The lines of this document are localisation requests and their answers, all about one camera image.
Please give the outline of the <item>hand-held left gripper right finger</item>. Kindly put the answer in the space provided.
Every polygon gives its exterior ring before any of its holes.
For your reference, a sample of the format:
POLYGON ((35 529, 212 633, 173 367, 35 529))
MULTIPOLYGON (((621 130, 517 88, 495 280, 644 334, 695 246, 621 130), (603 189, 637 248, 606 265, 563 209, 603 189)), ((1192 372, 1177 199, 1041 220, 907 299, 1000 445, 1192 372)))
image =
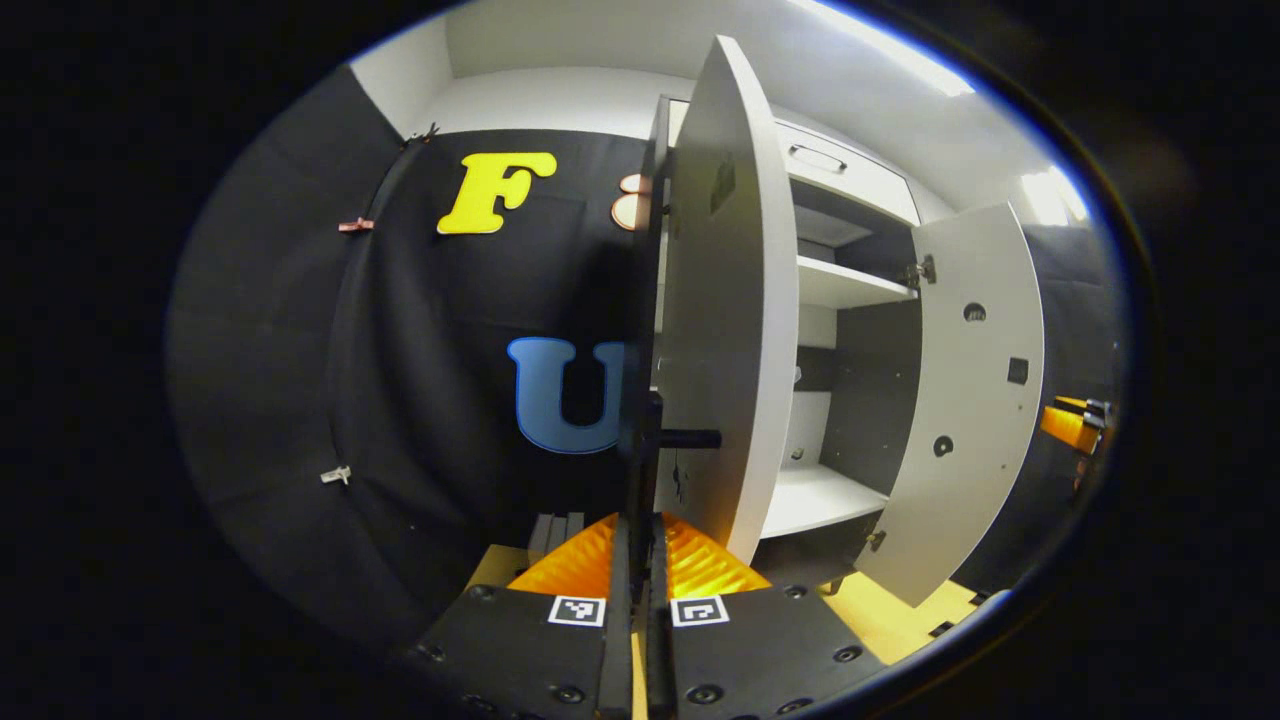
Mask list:
POLYGON ((773 585, 690 523, 652 520, 652 719, 814 719, 884 669, 806 585, 773 585))

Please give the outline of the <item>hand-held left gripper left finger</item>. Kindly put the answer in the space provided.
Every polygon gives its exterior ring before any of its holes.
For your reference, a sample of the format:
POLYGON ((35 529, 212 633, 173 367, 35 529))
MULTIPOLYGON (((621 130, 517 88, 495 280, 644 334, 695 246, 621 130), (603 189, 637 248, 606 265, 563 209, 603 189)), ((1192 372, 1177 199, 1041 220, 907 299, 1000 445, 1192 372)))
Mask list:
POLYGON ((613 514, 509 584, 467 588, 416 639, 416 680, 453 719, 631 717, 630 555, 613 514))

